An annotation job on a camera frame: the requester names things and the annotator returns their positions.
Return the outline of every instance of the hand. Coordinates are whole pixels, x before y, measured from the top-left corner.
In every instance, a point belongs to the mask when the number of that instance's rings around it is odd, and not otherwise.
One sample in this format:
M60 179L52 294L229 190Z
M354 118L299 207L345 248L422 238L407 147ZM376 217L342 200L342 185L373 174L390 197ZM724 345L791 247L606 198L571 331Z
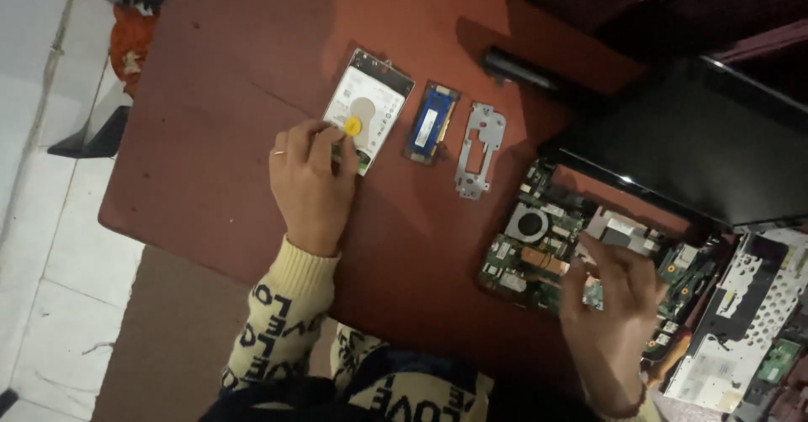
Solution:
M564 275L561 330L592 406L608 417L631 417L645 392L640 359L667 284L645 256L604 245L586 233L579 241L597 265L576 258ZM601 279L603 311L582 302L587 271Z
M342 163L334 175L331 146L339 141ZM328 123L309 120L278 133L269 154L269 176L292 245L312 255L336 256L358 169L353 140Z

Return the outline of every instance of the red table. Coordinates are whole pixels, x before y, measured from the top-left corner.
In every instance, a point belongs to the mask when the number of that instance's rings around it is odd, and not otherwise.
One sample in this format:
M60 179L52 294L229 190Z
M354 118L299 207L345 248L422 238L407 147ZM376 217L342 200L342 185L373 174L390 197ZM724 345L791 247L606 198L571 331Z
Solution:
M489 45L604 93L641 71L520 0L167 0L98 219L256 282L285 231L269 188L274 137L322 116L359 46L417 86L359 183L332 316L493 374L575 382L556 319L474 283L536 145L566 122L540 93L486 76ZM463 94L435 167L401 156L428 79ZM452 181L472 101L508 121L479 201L461 200Z

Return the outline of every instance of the metal bracket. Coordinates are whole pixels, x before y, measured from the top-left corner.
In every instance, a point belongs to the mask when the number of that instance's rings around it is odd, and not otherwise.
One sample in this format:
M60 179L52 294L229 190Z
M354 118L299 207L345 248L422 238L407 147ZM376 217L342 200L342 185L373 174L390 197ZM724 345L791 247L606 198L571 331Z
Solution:
M478 175L465 170L471 151L471 132L473 130L479 130L480 141L484 145L482 152L485 153L482 169ZM490 184L486 182L486 173L491 164L491 156L495 150L500 148L504 134L505 117L494 112L494 107L478 103L471 105L471 116L469 116L469 124L465 128L463 148L460 151L460 160L455 172L455 184L457 185L455 189L460 193L461 198L479 200L482 192L490 188Z

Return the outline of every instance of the black laptop lid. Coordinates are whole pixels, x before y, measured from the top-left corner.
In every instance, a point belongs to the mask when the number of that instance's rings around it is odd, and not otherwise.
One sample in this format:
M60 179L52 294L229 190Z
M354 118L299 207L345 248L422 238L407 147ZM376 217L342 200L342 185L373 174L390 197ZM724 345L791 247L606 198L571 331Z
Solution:
M808 109L706 58L650 71L578 118L558 162L736 232L808 217Z

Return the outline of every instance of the orange cloth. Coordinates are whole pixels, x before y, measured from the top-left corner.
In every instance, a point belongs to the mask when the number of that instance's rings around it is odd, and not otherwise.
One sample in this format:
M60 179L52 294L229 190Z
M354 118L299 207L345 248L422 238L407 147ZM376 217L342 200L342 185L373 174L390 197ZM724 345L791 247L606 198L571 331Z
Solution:
M109 59L124 92L135 97L141 69L149 55L159 14L143 16L135 7L115 4L115 26L110 36Z

